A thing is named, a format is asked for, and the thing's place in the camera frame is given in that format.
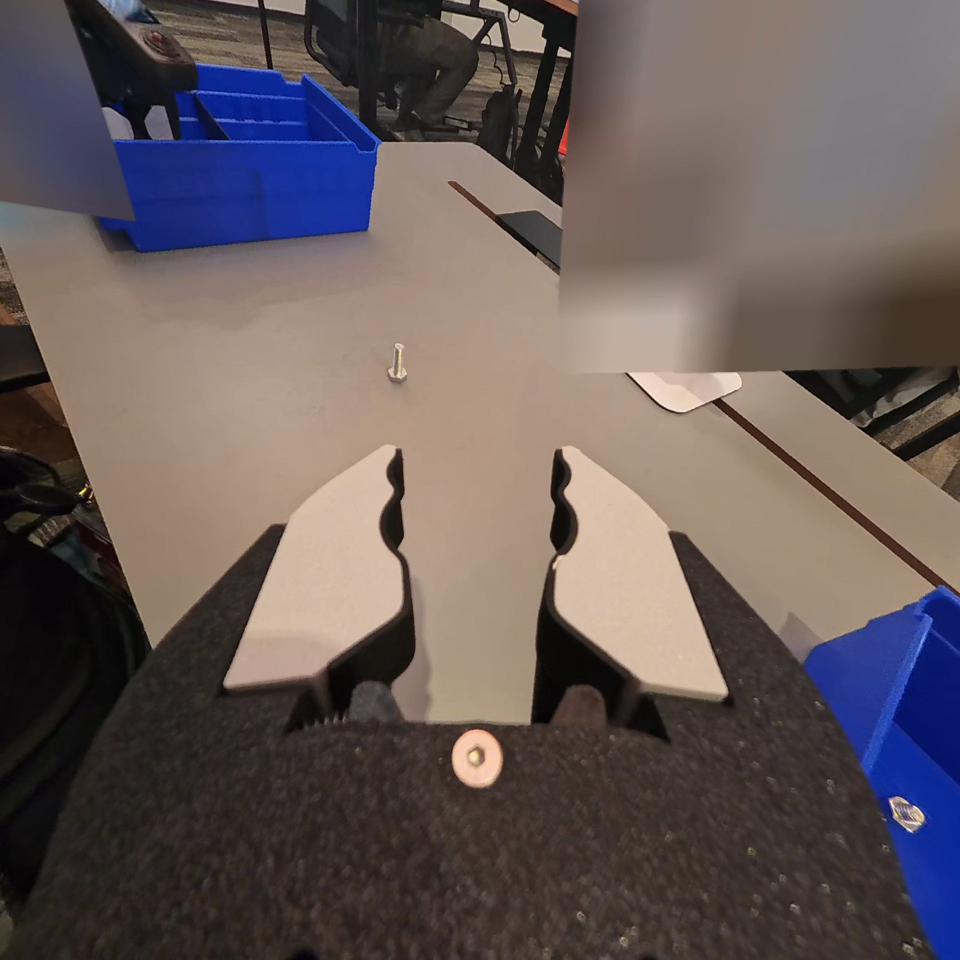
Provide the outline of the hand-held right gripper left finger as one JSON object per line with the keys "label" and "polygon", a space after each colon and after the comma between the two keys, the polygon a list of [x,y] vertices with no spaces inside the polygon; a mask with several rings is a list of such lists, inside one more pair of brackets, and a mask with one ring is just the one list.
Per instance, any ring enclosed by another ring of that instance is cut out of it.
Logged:
{"label": "hand-held right gripper left finger", "polygon": [[226,692],[390,685],[416,651],[402,450],[385,444],[290,515],[223,677]]}

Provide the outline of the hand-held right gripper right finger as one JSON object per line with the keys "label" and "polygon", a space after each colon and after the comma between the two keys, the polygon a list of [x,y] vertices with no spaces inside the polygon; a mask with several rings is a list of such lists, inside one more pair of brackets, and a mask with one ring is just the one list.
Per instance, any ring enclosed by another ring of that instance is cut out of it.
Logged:
{"label": "hand-held right gripper right finger", "polygon": [[534,704],[580,685],[608,706],[724,702],[728,684],[666,522],[572,445],[554,453],[550,495],[554,556],[537,614]]}

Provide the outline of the blue plastic bin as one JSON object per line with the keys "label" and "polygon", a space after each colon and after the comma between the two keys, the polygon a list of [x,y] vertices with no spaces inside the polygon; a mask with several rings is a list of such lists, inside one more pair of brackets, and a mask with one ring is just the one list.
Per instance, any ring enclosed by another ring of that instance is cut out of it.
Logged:
{"label": "blue plastic bin", "polygon": [[181,138],[116,139],[140,253],[369,227],[378,139],[313,78],[201,63],[175,94]]}
{"label": "blue plastic bin", "polygon": [[[843,728],[937,958],[959,957],[959,600],[940,586],[822,642],[803,666]],[[916,834],[890,796],[921,808]]]}

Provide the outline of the black office chair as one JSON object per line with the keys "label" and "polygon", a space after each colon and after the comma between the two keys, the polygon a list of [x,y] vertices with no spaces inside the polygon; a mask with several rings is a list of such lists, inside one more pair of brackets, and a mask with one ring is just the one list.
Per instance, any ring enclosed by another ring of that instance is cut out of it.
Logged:
{"label": "black office chair", "polygon": [[378,119],[380,106],[399,110],[402,76],[387,71],[397,28],[422,28],[430,2],[307,1],[304,8],[306,52],[341,85],[358,91],[358,118],[377,138],[393,140],[390,126]]}

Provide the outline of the white tablet stand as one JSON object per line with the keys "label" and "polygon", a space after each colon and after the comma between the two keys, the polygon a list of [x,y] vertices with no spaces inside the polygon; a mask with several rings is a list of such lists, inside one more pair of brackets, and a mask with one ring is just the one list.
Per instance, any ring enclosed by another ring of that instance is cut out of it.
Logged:
{"label": "white tablet stand", "polygon": [[673,413],[687,414],[739,391],[742,378],[737,372],[651,373],[629,372],[627,377],[657,406]]}

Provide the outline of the black backpack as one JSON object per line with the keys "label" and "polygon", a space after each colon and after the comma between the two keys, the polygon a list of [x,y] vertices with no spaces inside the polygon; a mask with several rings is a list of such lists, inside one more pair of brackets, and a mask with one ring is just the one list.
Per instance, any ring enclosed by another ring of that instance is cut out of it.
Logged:
{"label": "black backpack", "polygon": [[476,145],[510,169],[516,164],[520,144],[520,104],[522,90],[514,84],[493,92],[481,114]]}
{"label": "black backpack", "polygon": [[2,896],[24,902],[69,788],[150,643],[91,495],[2,446]]}

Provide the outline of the black flat tablet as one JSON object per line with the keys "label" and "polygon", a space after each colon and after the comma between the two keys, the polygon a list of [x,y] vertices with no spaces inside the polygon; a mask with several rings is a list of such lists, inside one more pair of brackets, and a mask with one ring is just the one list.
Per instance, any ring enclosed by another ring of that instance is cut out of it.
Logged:
{"label": "black flat tablet", "polygon": [[506,233],[554,273],[561,270],[563,231],[557,223],[537,210],[520,210],[495,215],[495,221]]}

